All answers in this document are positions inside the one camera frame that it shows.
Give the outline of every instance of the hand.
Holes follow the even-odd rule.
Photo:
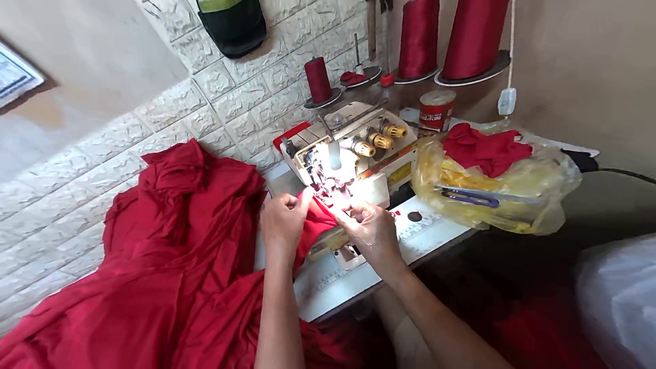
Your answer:
[[[335,220],[351,237],[374,271],[387,283],[409,271],[401,258],[394,218],[385,209],[368,202],[352,201],[351,216],[331,208]]]
[[[266,266],[291,269],[300,233],[312,201],[312,190],[305,189],[300,199],[281,194],[266,200],[260,214],[260,228],[266,247]]]

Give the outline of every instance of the white cord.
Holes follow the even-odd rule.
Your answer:
[[[508,67],[508,88],[512,87],[512,69],[515,63],[515,0],[510,3],[510,65]]]

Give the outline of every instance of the left hand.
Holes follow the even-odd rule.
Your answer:
[[[281,194],[264,202],[260,227],[266,247],[267,268],[292,267],[311,201],[312,189],[306,188],[300,199]]]

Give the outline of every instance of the red fabric scrap pile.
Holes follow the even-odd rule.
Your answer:
[[[107,213],[100,268],[0,340],[0,368],[253,367],[264,179],[196,140],[143,158],[138,186],[118,194]],[[335,222],[313,203],[305,225],[296,266]],[[307,367],[363,365],[344,332],[300,327]]]
[[[515,142],[519,135],[513,129],[487,136],[471,128],[469,123],[459,123],[442,140],[442,146],[446,155],[463,168],[478,165],[483,174],[496,178],[510,169],[514,162],[531,156],[531,145]]]

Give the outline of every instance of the plastic bag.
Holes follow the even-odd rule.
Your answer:
[[[656,368],[656,234],[583,252],[583,328],[609,368]]]
[[[445,218],[467,227],[487,229],[493,225],[510,232],[537,235],[560,229],[565,223],[560,202],[581,183],[581,172],[571,158],[559,148],[546,145],[544,139],[513,127],[509,120],[472,127],[486,135],[517,129],[522,134],[520,142],[530,144],[533,154],[491,179],[479,167],[465,169],[445,156],[440,141],[446,133],[425,137],[417,143],[417,170],[412,180],[419,198]],[[486,190],[528,200],[500,199],[498,207],[488,207],[442,196],[441,186]]]

